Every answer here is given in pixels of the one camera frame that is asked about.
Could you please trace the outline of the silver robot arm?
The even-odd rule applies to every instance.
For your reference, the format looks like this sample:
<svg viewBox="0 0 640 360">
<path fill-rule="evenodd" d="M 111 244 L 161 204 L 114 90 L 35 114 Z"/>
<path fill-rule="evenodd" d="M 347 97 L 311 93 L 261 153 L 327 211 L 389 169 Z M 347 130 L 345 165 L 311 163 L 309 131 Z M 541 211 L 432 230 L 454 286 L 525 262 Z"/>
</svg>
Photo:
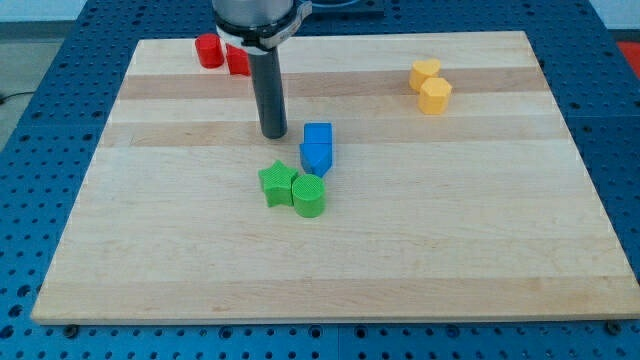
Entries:
<svg viewBox="0 0 640 360">
<path fill-rule="evenodd" d="M 213 0 L 218 35 L 251 55 L 265 55 L 292 37 L 312 13 L 302 0 Z"/>
</svg>

